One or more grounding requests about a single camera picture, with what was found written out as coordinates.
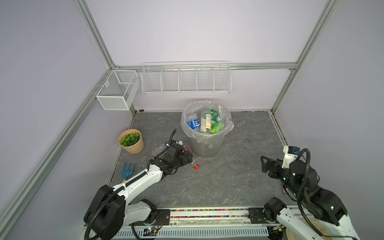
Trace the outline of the red label clear bottle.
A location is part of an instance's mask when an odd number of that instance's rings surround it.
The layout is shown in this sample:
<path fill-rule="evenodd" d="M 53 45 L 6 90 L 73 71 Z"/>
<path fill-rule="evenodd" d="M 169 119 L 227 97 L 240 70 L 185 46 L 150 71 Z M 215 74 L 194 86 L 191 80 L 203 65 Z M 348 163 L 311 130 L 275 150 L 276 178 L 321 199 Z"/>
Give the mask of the red label clear bottle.
<path fill-rule="evenodd" d="M 184 152 L 189 153 L 191 155 L 191 159 L 192 159 L 191 163 L 194 166 L 194 169 L 198 170 L 200 168 L 200 165 L 197 163 L 197 161 L 195 160 L 195 157 L 192 155 L 191 151 L 189 150 L 189 148 L 187 146 L 184 146 Z"/>

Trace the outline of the green label clear bottle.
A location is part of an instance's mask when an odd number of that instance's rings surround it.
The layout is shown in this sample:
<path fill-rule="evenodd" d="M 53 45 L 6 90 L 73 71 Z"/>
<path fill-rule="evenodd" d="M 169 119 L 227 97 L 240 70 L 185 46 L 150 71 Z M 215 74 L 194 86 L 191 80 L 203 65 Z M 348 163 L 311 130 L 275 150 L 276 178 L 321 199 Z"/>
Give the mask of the green label clear bottle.
<path fill-rule="evenodd" d="M 225 128 L 225 125 L 222 122 L 217 122 L 211 129 L 211 134 L 215 134 L 217 132 L 220 132 Z"/>

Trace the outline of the blue label bottle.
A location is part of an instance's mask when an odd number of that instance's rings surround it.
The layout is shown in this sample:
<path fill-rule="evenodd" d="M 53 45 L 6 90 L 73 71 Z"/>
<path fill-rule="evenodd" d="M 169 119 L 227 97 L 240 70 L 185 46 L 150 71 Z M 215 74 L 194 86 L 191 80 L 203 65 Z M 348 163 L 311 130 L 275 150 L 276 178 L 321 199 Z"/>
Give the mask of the blue label bottle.
<path fill-rule="evenodd" d="M 196 113 L 186 116 L 186 123 L 192 130 L 198 130 L 201 126 L 198 115 Z"/>

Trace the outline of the white yellow label clear bottle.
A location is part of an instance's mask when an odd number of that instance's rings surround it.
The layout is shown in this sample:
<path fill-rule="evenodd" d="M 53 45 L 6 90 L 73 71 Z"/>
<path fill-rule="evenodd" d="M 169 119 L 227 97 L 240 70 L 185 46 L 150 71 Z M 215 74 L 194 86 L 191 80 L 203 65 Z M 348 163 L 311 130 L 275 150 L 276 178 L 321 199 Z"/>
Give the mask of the white yellow label clear bottle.
<path fill-rule="evenodd" d="M 201 113 L 201 133 L 210 134 L 212 130 L 212 112 L 209 110 L 204 110 Z"/>

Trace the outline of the crushed green bottle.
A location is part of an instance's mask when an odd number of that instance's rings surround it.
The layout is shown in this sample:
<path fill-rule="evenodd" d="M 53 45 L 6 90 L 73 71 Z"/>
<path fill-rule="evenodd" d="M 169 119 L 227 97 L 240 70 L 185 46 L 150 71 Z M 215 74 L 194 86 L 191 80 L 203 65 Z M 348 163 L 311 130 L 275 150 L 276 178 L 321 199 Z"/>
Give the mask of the crushed green bottle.
<path fill-rule="evenodd" d="M 221 121 L 221 115 L 216 110 L 210 110 L 211 112 L 211 123 L 214 126 L 217 122 Z"/>

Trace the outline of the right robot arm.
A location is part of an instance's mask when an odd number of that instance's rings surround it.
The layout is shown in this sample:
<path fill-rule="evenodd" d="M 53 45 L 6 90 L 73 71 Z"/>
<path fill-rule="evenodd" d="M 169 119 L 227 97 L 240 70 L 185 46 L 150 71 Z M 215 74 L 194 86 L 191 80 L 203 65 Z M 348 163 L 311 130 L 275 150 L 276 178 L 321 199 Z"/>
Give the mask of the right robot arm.
<path fill-rule="evenodd" d="M 310 150 L 284 146 L 283 152 L 283 160 L 262 156 L 262 172 L 282 182 L 287 195 L 294 196 L 302 218 L 297 218 L 283 201 L 273 197 L 264 205 L 264 219 L 278 222 L 302 240 L 359 239 L 342 200 L 319 186 L 320 177 L 311 167 Z"/>

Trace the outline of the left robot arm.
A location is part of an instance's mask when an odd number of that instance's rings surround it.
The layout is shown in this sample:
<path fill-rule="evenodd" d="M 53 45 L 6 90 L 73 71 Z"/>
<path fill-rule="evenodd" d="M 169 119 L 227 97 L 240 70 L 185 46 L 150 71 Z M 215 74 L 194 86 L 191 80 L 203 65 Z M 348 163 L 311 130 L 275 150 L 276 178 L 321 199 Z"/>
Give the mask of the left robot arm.
<path fill-rule="evenodd" d="M 152 157 L 144 170 L 126 182 L 110 187 L 100 187 L 84 216 L 87 226 L 84 239 L 110 240 L 121 227 L 135 223 L 145 225 L 165 224 L 165 219 L 157 212 L 157 206 L 147 199 L 132 204 L 139 194 L 167 176 L 174 175 L 180 167 L 191 164 L 193 155 L 189 148 L 172 138 L 168 146 Z"/>

